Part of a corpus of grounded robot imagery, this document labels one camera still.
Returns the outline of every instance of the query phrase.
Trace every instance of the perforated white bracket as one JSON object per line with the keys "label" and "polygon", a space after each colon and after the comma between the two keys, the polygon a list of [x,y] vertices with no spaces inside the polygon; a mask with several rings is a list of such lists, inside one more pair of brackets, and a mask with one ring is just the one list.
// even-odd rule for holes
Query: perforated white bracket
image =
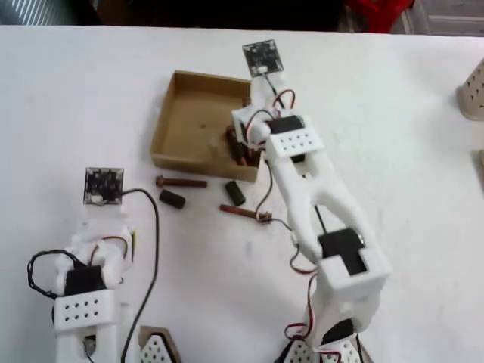
{"label": "perforated white bracket", "polygon": [[265,149],[270,160],[295,157],[324,147],[323,141],[312,127],[305,127],[281,134],[273,134],[266,142]]}
{"label": "perforated white bracket", "polygon": [[[332,345],[332,351],[341,354],[341,363],[360,363],[358,351],[347,340]],[[284,363],[337,363],[336,354],[319,354],[314,353],[304,342],[294,342],[287,353]]]}
{"label": "perforated white bracket", "polygon": [[118,303],[114,290],[59,297],[55,300],[54,328],[57,332],[115,323]]}
{"label": "perforated white bracket", "polygon": [[159,335],[152,335],[141,351],[141,363],[172,363],[168,349]]}

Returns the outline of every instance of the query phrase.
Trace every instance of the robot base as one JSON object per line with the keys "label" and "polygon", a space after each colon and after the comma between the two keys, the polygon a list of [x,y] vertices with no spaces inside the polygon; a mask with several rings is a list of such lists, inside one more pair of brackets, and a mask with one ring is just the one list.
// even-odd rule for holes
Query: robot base
{"label": "robot base", "polygon": [[[360,363],[358,351],[349,340],[331,346],[331,351],[341,354],[341,363]],[[292,342],[284,351],[287,351],[275,363],[337,363],[338,357],[334,354],[315,353],[304,342]]]}

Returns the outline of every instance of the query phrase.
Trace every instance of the brown box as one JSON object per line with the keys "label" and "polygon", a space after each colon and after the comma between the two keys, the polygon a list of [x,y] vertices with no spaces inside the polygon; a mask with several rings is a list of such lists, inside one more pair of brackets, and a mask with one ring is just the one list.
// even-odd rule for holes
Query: brown box
{"label": "brown box", "polygon": [[175,71],[151,142],[154,165],[254,182],[259,158],[251,166],[237,165],[225,140],[231,111],[249,98],[249,81]]}

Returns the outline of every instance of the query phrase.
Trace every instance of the white table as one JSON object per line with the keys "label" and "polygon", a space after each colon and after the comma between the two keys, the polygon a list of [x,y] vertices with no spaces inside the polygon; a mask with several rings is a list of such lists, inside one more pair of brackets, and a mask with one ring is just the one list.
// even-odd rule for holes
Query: white table
{"label": "white table", "polygon": [[[482,358],[484,200],[470,153],[484,147],[484,123],[460,115],[454,91],[482,58],[484,40],[3,26],[3,360],[54,361],[51,303],[28,288],[26,264],[69,242],[84,168],[124,167],[126,187],[157,194],[161,171],[148,148],[172,71],[248,78],[241,46],[270,38],[297,106],[315,121],[394,269],[362,335],[375,362]],[[263,169],[256,184],[243,183],[247,205],[267,182]],[[285,344],[285,324],[302,315],[306,279],[288,267],[293,248],[281,226],[217,210],[222,183],[183,191],[182,211],[160,206],[160,275],[141,322],[169,328],[185,362],[270,362]],[[152,272],[153,212],[141,195],[125,203],[141,241],[125,284],[138,304]],[[285,217],[278,191],[268,209]],[[39,284],[53,274],[51,263],[38,264]]]}

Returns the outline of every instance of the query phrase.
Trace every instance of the white 3d-printed part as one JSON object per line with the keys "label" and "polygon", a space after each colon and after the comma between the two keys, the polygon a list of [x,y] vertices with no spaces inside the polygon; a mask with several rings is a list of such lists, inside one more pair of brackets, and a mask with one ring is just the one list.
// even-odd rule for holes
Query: white 3d-printed part
{"label": "white 3d-printed part", "polygon": [[115,323],[119,316],[117,306],[113,290],[59,297],[55,300],[54,328],[60,332]]}
{"label": "white 3d-printed part", "polygon": [[484,121],[484,60],[457,90],[459,107],[466,118]]}
{"label": "white 3d-printed part", "polygon": [[160,336],[152,335],[141,351],[141,363],[172,363]]}
{"label": "white 3d-printed part", "polygon": [[265,145],[270,160],[295,157],[323,147],[323,142],[311,127],[273,134]]}
{"label": "white 3d-printed part", "polygon": [[[360,363],[358,351],[347,340],[334,344],[331,349],[341,354],[341,363]],[[337,355],[314,353],[304,342],[294,342],[287,353],[284,363],[320,363],[320,356],[323,363],[337,363]]]}

